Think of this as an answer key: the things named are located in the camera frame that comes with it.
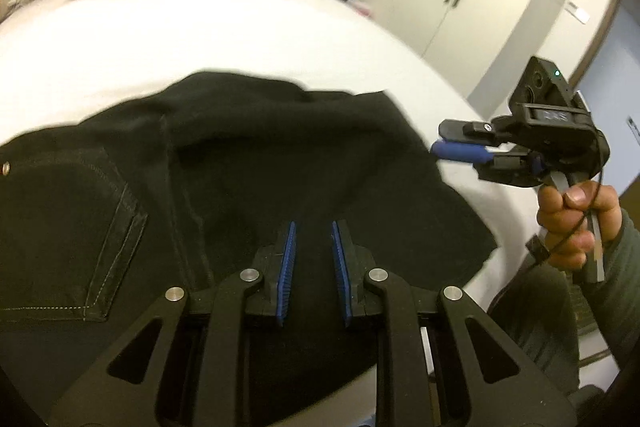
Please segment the person's right hand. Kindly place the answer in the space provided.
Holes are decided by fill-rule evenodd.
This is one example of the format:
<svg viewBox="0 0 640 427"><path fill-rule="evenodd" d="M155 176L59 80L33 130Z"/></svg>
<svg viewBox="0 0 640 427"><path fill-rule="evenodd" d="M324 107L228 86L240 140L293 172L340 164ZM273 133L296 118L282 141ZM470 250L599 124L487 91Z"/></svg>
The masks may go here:
<svg viewBox="0 0 640 427"><path fill-rule="evenodd" d="M586 263L596 243L584 220L589 206L598 215L603 245L612 244L622 226L622 208L614 187L586 181L563 193L548 185L538 191L537 221L547 231L544 243L553 268L576 272Z"/></svg>

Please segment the person's right forearm grey sleeve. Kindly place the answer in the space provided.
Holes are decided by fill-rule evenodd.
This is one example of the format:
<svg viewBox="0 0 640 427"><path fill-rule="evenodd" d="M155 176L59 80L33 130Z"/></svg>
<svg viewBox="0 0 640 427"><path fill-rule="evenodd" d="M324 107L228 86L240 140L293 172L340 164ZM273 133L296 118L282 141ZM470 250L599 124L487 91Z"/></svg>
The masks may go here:
<svg viewBox="0 0 640 427"><path fill-rule="evenodd" d="M639 231L622 210L622 226L604 254L605 281L582 286L593 317L620 369L639 341Z"/></svg>

